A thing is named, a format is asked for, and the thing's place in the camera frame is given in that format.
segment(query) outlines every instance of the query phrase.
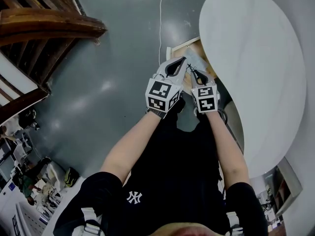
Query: marble tabletop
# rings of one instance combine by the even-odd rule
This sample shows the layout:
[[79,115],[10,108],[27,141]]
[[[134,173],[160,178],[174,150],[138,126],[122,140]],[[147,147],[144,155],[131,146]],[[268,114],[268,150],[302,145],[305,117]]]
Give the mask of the marble tabletop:
[[199,31],[239,112],[250,177],[260,176],[285,156],[303,115],[306,76],[298,38],[272,0],[206,0]]

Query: glove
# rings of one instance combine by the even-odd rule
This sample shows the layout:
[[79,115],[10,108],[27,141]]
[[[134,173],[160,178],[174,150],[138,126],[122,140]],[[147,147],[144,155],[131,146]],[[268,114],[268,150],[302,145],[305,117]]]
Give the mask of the glove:
[[187,67],[185,57],[173,58],[160,65],[153,79],[149,80],[146,90],[149,111],[165,118],[179,100]]
[[191,69],[191,95],[200,113],[218,110],[220,94],[213,77],[200,70]]

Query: chin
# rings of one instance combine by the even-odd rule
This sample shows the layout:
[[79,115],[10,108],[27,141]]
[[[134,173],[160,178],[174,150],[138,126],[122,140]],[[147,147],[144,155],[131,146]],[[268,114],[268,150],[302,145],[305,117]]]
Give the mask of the chin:
[[157,229],[150,236],[220,236],[209,228],[196,223],[172,223]]

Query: black and green bag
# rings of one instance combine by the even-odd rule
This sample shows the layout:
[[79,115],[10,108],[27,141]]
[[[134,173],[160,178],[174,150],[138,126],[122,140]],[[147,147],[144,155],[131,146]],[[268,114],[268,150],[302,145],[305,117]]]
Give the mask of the black and green bag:
[[80,177],[79,173],[72,167],[70,167],[64,176],[64,182],[67,187],[72,187]]

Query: white desk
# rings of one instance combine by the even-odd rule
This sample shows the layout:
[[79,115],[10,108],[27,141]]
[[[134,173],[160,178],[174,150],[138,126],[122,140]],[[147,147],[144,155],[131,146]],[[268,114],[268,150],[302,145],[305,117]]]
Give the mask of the white desk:
[[303,115],[306,77],[298,38],[272,0],[206,0],[199,30],[239,112],[250,177],[260,176],[284,157]]

